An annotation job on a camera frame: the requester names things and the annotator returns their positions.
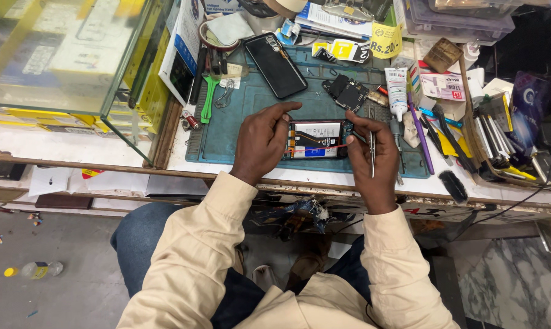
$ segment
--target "red battery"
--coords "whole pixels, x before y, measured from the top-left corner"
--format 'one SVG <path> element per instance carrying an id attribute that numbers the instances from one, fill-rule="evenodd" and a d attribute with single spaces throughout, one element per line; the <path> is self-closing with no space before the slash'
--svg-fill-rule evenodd
<path id="1" fill-rule="evenodd" d="M 202 128 L 202 125 L 187 110 L 182 111 L 182 116 L 190 123 L 194 130 Z"/>
<path id="2" fill-rule="evenodd" d="M 385 90 L 382 86 L 379 86 L 377 87 L 377 91 L 384 94 L 385 96 L 388 96 L 389 93 L 387 92 L 387 90 Z"/>

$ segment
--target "jacket sleeve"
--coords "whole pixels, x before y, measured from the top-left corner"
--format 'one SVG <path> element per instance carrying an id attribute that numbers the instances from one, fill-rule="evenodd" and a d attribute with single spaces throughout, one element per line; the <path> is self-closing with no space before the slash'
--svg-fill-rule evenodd
<path id="1" fill-rule="evenodd" d="M 143 287 L 117 328 L 207 328 L 225 295 L 225 276 L 243 240 L 242 221 L 257 190 L 221 172 L 198 206 L 172 214 Z"/>
<path id="2" fill-rule="evenodd" d="M 384 328 L 459 328 L 430 282 L 430 266 L 411 234 L 401 207 L 365 215 L 361 263 L 371 285 L 374 319 Z"/>

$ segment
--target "person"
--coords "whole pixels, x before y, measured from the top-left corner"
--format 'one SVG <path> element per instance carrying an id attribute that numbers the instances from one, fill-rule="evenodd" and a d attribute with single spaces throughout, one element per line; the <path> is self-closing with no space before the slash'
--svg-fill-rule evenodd
<path id="1" fill-rule="evenodd" d="M 199 205 L 150 203 L 121 221 L 111 244 L 132 297 L 117 328 L 459 328 L 396 205 L 399 155 L 389 127 L 350 111 L 357 134 L 377 135 L 374 177 L 369 147 L 354 135 L 346 139 L 367 207 L 364 236 L 329 271 L 286 292 L 264 292 L 233 270 L 255 185 L 278 164 L 287 112 L 301 106 L 282 102 L 245 118 L 233 168 L 217 176 Z"/>

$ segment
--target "man's left hand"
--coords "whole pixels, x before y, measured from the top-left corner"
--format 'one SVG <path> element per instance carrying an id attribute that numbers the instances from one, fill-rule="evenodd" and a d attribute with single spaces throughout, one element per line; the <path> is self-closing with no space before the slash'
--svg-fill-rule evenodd
<path id="1" fill-rule="evenodd" d="M 277 103 L 251 114 L 241 124 L 230 174 L 251 186 L 272 171 L 286 150 L 290 116 L 301 102 Z"/>

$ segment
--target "yellow bottle cap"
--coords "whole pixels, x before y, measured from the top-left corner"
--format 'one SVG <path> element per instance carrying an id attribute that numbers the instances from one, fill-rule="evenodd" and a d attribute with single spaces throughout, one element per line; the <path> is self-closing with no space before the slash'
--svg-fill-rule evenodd
<path id="1" fill-rule="evenodd" d="M 17 274 L 17 271 L 18 269 L 15 268 L 15 267 L 10 267 L 8 268 L 7 270 L 5 270 L 5 272 L 3 273 L 3 275 L 7 276 L 7 277 L 10 277 L 10 276 L 14 276 Z"/>

